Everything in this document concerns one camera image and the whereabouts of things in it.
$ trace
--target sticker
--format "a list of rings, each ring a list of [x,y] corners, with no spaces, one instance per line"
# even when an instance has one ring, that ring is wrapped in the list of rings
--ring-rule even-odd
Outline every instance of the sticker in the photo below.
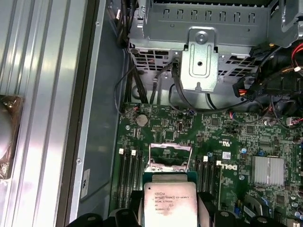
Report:
[[[90,172],[90,169],[87,169],[84,171],[82,190],[81,190],[81,199],[87,195],[87,192],[89,190],[89,172]]]
[[[244,212],[247,213],[251,218],[255,216],[255,213],[248,209],[246,206],[244,206]]]
[[[231,159],[231,153],[223,151],[223,153],[222,153],[222,159]]]

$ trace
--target silver heatsink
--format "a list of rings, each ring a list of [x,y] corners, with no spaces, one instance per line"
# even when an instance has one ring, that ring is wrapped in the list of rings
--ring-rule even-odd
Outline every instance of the silver heatsink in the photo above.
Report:
[[[284,185],[284,159],[254,156],[252,158],[251,182]]]

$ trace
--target mounting hole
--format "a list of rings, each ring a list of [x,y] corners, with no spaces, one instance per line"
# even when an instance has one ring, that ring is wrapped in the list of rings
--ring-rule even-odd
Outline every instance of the mounting hole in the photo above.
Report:
[[[94,221],[94,220],[96,220],[95,217],[89,217],[89,218],[87,218],[87,221]]]

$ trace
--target metal bracket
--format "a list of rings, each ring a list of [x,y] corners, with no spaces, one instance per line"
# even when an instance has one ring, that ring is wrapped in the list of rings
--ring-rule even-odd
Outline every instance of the metal bracket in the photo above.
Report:
[[[303,2],[301,0],[279,1],[279,9],[269,20],[268,40],[270,43],[289,47],[299,37],[300,16],[303,16]]]
[[[188,50],[182,52],[180,79],[184,89],[213,91],[218,80],[219,54],[214,51],[215,31],[193,28]]]
[[[166,166],[164,164],[155,163],[151,157],[151,149],[152,148],[174,148],[177,150],[186,150],[189,152],[188,161],[184,162],[181,166]],[[148,154],[148,164],[145,169],[146,172],[187,172],[188,165],[190,162],[191,154],[192,154],[192,147],[191,146],[182,146],[176,143],[151,143],[149,145],[149,154]]]

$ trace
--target screw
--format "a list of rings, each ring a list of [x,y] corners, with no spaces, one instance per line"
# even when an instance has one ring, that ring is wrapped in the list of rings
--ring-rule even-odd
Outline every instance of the screw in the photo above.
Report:
[[[263,217],[258,218],[258,221],[261,223],[267,223],[267,220]]]
[[[207,42],[207,37],[204,34],[198,34],[196,36],[196,42],[198,44],[205,44]]]
[[[222,215],[223,217],[228,217],[228,216],[229,216],[229,213],[223,211],[223,212],[221,212],[221,215]]]

